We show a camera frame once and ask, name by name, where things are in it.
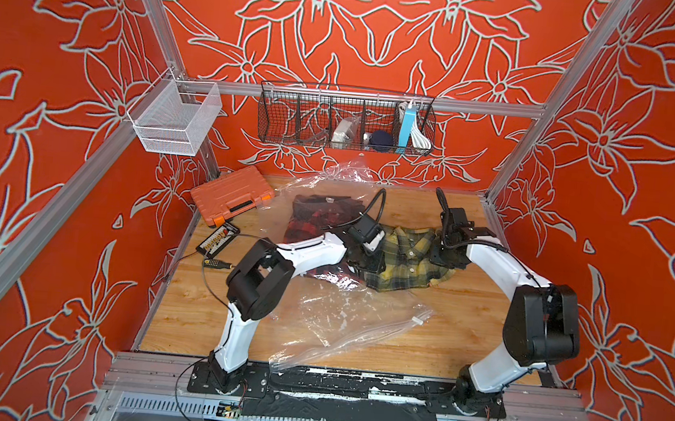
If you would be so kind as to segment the olive plaid shirt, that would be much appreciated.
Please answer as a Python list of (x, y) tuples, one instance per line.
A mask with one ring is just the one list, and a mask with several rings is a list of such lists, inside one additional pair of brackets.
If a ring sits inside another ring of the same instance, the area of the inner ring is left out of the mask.
[(375, 253), (376, 267), (360, 269), (358, 276), (378, 292), (429, 288), (454, 275), (455, 269), (431, 262), (431, 252), (440, 246), (437, 231), (383, 226), (385, 238)]

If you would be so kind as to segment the red black plaid shirt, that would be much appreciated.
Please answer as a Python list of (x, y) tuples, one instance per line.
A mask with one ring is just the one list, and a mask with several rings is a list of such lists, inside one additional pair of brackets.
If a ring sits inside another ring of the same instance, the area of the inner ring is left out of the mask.
[[(342, 212), (331, 210), (305, 211), (304, 213), (292, 212), (286, 231), (283, 235), (283, 243), (296, 243), (323, 235), (330, 224), (340, 224), (348, 220), (348, 216)], [(347, 287), (355, 279), (351, 268), (346, 264), (326, 265), (310, 270), (305, 277), (319, 279), (332, 284), (341, 284)]]

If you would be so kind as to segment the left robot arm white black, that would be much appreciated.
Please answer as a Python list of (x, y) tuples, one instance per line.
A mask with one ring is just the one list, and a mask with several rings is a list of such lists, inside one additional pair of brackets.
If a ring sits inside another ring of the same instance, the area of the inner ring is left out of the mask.
[(229, 393), (242, 382), (258, 324), (275, 310), (293, 278), (345, 259), (371, 259), (384, 238), (383, 232), (367, 241), (327, 232), (290, 244), (258, 239), (227, 277), (227, 319), (207, 360), (217, 389)]

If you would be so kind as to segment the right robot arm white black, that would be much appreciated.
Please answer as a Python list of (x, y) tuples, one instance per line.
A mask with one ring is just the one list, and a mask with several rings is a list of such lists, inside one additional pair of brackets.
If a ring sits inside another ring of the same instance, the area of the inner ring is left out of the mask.
[(436, 194), (442, 227), (430, 249), (439, 267), (476, 266), (510, 300), (502, 342), (487, 357), (464, 366), (450, 399), (468, 416), (502, 398), (513, 382), (546, 369), (580, 351), (578, 298), (566, 284), (539, 276), (486, 227), (477, 227), (464, 209), (452, 208), (442, 189)]

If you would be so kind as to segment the clear plastic vacuum bag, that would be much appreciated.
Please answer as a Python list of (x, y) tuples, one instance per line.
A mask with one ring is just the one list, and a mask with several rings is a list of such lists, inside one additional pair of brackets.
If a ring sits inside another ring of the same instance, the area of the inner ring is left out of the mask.
[[(277, 187), (276, 197), (259, 212), (259, 230), (275, 243), (283, 235), (298, 195), (346, 196), (365, 209), (379, 185), (361, 160), (331, 166)], [(272, 371), (316, 365), (421, 327), (434, 316), (409, 290), (378, 292), (355, 279), (348, 286), (300, 275), (293, 279), (275, 311), (263, 321)]]

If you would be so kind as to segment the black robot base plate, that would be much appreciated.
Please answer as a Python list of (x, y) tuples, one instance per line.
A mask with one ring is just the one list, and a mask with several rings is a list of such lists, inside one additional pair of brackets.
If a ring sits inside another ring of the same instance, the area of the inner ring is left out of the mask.
[(297, 415), (331, 421), (503, 421), (503, 400), (473, 415), (451, 402), (455, 383), (447, 380), (302, 366), (273, 373), (270, 365), (250, 361), (242, 382), (221, 392), (200, 360), (186, 374), (185, 391), (226, 396), (245, 413)]

